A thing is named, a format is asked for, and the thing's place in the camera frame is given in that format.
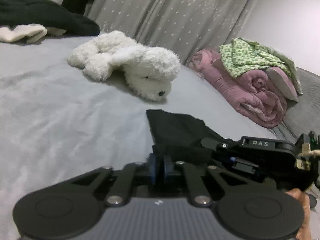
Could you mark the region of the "person's right hand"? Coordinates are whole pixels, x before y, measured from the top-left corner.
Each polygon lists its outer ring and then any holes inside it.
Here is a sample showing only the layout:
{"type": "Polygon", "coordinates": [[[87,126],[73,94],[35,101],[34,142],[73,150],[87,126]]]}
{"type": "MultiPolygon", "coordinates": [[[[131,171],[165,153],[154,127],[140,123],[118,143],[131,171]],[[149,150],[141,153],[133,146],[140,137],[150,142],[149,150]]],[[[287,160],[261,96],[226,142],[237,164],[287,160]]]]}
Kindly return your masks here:
{"type": "Polygon", "coordinates": [[[300,202],[304,210],[304,220],[302,226],[300,227],[296,239],[297,240],[311,240],[311,230],[310,230],[310,199],[309,196],[300,191],[300,189],[292,189],[290,191],[286,191],[286,194],[295,198],[300,202]]]}

